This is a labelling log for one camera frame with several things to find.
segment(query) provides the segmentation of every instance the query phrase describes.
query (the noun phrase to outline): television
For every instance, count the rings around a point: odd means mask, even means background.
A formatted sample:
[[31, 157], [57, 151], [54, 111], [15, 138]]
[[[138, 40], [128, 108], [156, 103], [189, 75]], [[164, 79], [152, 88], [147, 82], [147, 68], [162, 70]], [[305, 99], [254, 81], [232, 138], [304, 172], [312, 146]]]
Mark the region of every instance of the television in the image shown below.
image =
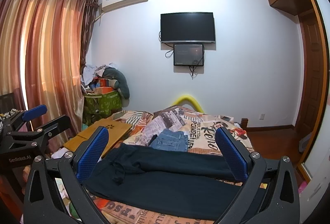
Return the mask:
[[213, 13], [172, 13], [160, 15], [162, 43], [215, 43]]
[[174, 44], [174, 66], [204, 66], [203, 44]]

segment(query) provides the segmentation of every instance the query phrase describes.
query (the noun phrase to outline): laundry basket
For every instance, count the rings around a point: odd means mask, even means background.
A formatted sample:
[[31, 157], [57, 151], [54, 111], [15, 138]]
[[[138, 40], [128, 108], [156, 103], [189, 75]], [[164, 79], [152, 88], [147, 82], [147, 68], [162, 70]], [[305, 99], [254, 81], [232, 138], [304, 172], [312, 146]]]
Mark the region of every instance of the laundry basket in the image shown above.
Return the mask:
[[116, 90], [106, 94], [85, 94], [84, 97], [83, 123], [88, 126], [121, 111], [121, 98]]

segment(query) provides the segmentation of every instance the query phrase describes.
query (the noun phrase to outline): curtain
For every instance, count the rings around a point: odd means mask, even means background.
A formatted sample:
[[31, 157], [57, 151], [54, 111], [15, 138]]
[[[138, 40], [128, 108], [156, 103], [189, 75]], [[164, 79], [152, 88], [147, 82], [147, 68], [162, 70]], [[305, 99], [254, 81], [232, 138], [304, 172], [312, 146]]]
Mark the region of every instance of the curtain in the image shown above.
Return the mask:
[[24, 28], [37, 0], [0, 0], [0, 95], [14, 93], [17, 109], [24, 110], [20, 78], [20, 49]]
[[94, 27], [96, 12], [99, 8], [98, 0], [86, 0], [84, 18], [82, 20], [82, 35], [80, 47], [80, 74], [83, 73], [86, 65], [86, 54], [90, 46], [90, 39]]
[[81, 131], [84, 99], [80, 90], [80, 45], [86, 0], [38, 0], [26, 45], [25, 87], [28, 107], [48, 112], [35, 127], [66, 114], [71, 128], [50, 139], [56, 151]]

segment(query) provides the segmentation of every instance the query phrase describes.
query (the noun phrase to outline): door frame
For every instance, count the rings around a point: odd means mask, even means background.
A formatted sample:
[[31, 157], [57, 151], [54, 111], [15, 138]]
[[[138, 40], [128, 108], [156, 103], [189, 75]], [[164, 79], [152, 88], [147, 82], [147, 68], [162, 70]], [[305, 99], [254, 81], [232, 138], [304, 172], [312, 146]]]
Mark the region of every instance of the door frame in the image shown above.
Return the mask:
[[[313, 128], [313, 131], [311, 133], [311, 138], [307, 144], [307, 147], [306, 147], [303, 155], [301, 156], [301, 158], [297, 164], [297, 168], [299, 169], [299, 171], [301, 172], [301, 174], [303, 175], [304, 179], [307, 182], [310, 182], [311, 177], [310, 177], [310, 175], [308, 175], [306, 169], [304, 168], [303, 163], [306, 161], [309, 153], [311, 152], [312, 146], [314, 145], [314, 142], [315, 142], [318, 132], [320, 130], [325, 107], [327, 104], [328, 89], [329, 89], [329, 48], [328, 48], [327, 36], [326, 36], [325, 27], [324, 27], [323, 19], [322, 19], [318, 4], [317, 4], [316, 0], [311, 0], [311, 3], [313, 5], [314, 13], [316, 14], [318, 26], [320, 28], [322, 54], [323, 54], [323, 85], [322, 85], [322, 92], [321, 92], [320, 107], [319, 107], [319, 110], [317, 113], [317, 118], [316, 118], [316, 122], [315, 122], [315, 125]], [[301, 96], [301, 103], [300, 103], [298, 117], [297, 117], [295, 126], [297, 126], [297, 122], [300, 119], [301, 108], [302, 108], [302, 104], [303, 104], [303, 101], [305, 98], [304, 95], [305, 95], [305, 88], [306, 88], [306, 69], [307, 69], [306, 43], [305, 43], [304, 30], [303, 30], [301, 21], [300, 21], [300, 27], [301, 27], [301, 31], [302, 31], [302, 35], [303, 35], [303, 44], [304, 44], [304, 84], [303, 84], [303, 91], [302, 91], [302, 96]]]

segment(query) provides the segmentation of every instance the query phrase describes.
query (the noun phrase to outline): wooden floor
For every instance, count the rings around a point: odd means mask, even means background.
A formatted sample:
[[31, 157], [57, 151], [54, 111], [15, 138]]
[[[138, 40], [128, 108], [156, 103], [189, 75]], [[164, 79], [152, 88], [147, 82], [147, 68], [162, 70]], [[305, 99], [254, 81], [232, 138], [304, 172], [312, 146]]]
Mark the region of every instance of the wooden floor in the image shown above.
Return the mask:
[[[296, 168], [301, 157], [298, 150], [300, 137], [293, 129], [247, 132], [247, 135], [254, 150], [262, 157], [279, 160], [282, 156], [288, 156]], [[298, 172], [296, 179], [300, 186], [303, 179]]]

